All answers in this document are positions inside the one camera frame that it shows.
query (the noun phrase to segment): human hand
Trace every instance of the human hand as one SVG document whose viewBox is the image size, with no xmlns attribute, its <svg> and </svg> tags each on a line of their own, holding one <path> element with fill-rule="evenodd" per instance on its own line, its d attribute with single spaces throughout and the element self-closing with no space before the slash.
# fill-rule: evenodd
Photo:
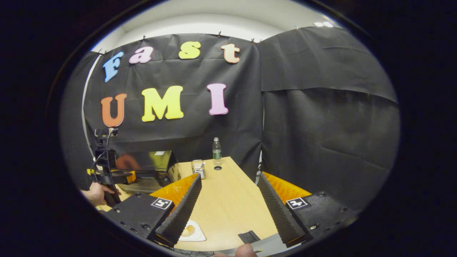
<svg viewBox="0 0 457 257">
<path fill-rule="evenodd" d="M 223 253 L 216 253 L 214 257 L 230 257 Z M 236 249 L 235 257 L 257 257 L 257 254 L 254 253 L 251 244 L 245 244 Z"/>
<path fill-rule="evenodd" d="M 116 189 L 116 190 L 117 190 L 117 194 L 121 195 L 121 192 L 119 191 L 119 189 Z M 106 205 L 105 192 L 114 193 L 114 191 L 109 189 L 107 186 L 101 185 L 97 182 L 92 182 L 92 184 L 90 185 L 89 191 L 82 191 L 83 195 L 94 206 Z"/>
</svg>

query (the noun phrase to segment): table surface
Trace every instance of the table surface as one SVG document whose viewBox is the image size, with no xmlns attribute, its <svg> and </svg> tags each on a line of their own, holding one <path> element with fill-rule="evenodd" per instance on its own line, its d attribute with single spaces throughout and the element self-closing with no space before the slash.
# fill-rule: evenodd
<svg viewBox="0 0 457 257">
<path fill-rule="evenodd" d="M 238 234 L 252 230 L 262 240 L 278 233 L 259 188 L 232 158 L 222 158 L 219 171 L 214 170 L 214 160 L 205 162 L 206 179 L 202 180 L 202 190 L 190 219 L 198 223 L 206 240 L 178 241 L 175 248 L 201 252 L 227 250 L 243 245 Z M 192 175 L 190 162 L 178 165 L 181 178 Z M 121 200 L 131 195 L 120 191 Z"/>
</svg>

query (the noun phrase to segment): white ceiling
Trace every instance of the white ceiling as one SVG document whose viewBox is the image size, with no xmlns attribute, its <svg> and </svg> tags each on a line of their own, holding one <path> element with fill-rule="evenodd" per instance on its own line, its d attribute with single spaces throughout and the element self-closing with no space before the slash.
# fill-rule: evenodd
<svg viewBox="0 0 457 257">
<path fill-rule="evenodd" d="M 313 26 L 329 18 L 290 0 L 169 0 L 146 10 L 122 25 L 125 32 L 145 24 L 189 14 L 224 14 L 259 21 L 288 31 Z"/>
</svg>

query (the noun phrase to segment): plastic bottle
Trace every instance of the plastic bottle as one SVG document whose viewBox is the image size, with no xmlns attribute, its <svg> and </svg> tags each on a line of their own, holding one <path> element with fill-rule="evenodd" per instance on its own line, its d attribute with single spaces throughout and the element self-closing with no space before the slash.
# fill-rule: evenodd
<svg viewBox="0 0 457 257">
<path fill-rule="evenodd" d="M 219 138 L 214 138 L 213 141 L 213 159 L 215 159 L 216 165 L 221 165 L 221 158 L 222 158 L 222 148 L 221 143 L 219 143 Z"/>
</svg>

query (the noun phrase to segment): finger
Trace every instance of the finger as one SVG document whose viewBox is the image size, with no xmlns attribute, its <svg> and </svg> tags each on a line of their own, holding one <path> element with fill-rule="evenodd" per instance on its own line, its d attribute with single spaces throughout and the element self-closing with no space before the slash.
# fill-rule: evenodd
<svg viewBox="0 0 457 257">
<path fill-rule="evenodd" d="M 257 257 L 251 244 L 245 244 L 236 249 L 235 257 Z"/>
<path fill-rule="evenodd" d="M 114 193 L 114 191 L 109 189 L 107 186 L 102 185 L 101 187 L 103 188 L 103 191 L 106 191 L 108 193 Z"/>
</svg>

